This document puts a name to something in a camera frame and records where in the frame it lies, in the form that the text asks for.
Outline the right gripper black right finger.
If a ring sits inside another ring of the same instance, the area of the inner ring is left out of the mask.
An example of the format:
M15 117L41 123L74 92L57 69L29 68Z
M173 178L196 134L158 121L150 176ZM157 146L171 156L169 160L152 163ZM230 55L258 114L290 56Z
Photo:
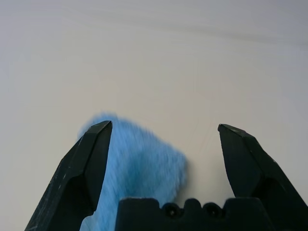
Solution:
M306 231L308 206L257 139L226 124L218 131L234 195L259 199L276 230Z

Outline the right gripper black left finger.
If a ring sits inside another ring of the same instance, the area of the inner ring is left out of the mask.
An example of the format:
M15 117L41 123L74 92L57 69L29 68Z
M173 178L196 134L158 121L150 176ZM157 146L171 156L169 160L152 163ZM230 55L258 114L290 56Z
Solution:
M78 231L98 206L112 122L91 126L60 161L27 231Z

